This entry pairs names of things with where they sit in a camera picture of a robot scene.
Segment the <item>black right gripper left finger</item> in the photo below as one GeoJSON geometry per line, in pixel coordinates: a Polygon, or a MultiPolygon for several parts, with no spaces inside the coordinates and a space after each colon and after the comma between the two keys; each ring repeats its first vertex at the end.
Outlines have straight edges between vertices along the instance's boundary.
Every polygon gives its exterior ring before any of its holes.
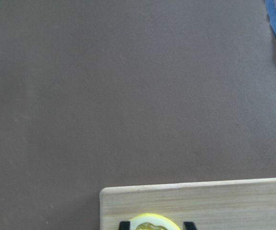
{"type": "Polygon", "coordinates": [[[119,223],[119,230],[130,230],[130,222],[129,221],[121,221],[119,223]]]}

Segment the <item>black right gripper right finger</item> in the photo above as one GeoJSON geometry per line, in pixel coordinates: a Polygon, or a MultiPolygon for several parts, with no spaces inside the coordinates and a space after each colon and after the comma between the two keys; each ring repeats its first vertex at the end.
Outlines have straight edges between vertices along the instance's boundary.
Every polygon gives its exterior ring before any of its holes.
{"type": "Polygon", "coordinates": [[[194,222],[185,221],[183,223],[183,230],[197,230],[197,227],[194,222]]]}

